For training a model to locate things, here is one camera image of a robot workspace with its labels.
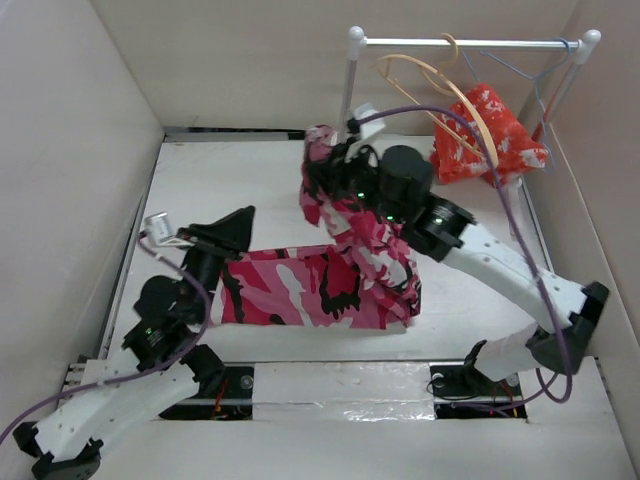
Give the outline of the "pink camouflage trousers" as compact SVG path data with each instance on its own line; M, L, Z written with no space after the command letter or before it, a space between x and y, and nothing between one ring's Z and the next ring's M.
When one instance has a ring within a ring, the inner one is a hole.
M214 300L221 324L380 329L421 312L417 262L398 228L302 179L305 220L332 243L255 250L226 264Z

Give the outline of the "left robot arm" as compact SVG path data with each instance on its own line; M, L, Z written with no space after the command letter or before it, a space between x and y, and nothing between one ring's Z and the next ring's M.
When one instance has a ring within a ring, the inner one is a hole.
M249 205L210 224L173 230L166 213L147 217L136 242L176 273L156 275L134 304L137 324L91 383L50 397L58 408L30 422L21 414L5 431L31 456L36 479L89 479L106 449L129 429L196 394L222 387L224 363L201 339L227 263L249 249L256 209Z

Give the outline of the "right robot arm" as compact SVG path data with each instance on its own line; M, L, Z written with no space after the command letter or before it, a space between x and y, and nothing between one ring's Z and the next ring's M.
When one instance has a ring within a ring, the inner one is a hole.
M507 376L544 367L576 374L597 327L609 290L599 282L566 280L506 246L474 216L431 191L432 166L414 148L334 146L327 186L400 227L417 253L461 271L517 305L530 326L498 340L479 341L467 355L462 381L483 394Z

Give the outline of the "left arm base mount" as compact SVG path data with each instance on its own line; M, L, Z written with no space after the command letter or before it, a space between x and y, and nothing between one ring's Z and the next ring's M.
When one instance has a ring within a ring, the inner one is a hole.
M168 421L245 421L253 418L254 364L231 364L215 393L199 393L159 414Z

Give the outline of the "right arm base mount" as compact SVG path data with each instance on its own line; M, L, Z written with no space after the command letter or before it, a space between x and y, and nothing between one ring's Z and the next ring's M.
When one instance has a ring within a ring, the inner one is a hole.
M475 369L475 360L486 340L478 342L459 361L432 362L426 391L433 396L437 420L526 419L519 378L492 381Z

